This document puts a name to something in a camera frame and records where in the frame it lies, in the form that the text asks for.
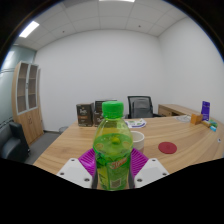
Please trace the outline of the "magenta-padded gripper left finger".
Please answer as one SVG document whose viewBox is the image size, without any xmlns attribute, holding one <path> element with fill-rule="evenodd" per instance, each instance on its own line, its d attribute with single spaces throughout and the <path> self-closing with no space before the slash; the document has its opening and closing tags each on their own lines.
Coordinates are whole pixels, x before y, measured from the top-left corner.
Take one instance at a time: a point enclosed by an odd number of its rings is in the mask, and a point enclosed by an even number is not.
<svg viewBox="0 0 224 224">
<path fill-rule="evenodd" d="M 86 151 L 79 158 L 70 158 L 57 175 L 83 188 L 96 189 L 98 174 L 94 150 Z"/>
</svg>

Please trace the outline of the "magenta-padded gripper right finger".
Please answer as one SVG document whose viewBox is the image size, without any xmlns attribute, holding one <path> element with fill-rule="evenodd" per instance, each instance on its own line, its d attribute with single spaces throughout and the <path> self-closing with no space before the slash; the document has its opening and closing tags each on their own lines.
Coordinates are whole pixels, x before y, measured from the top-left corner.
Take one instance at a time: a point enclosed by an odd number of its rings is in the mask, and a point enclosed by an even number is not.
<svg viewBox="0 0 224 224">
<path fill-rule="evenodd" d="M 168 175 L 158 159 L 149 159 L 137 149 L 132 150 L 128 177 L 130 189 L 146 186 Z"/>
</svg>

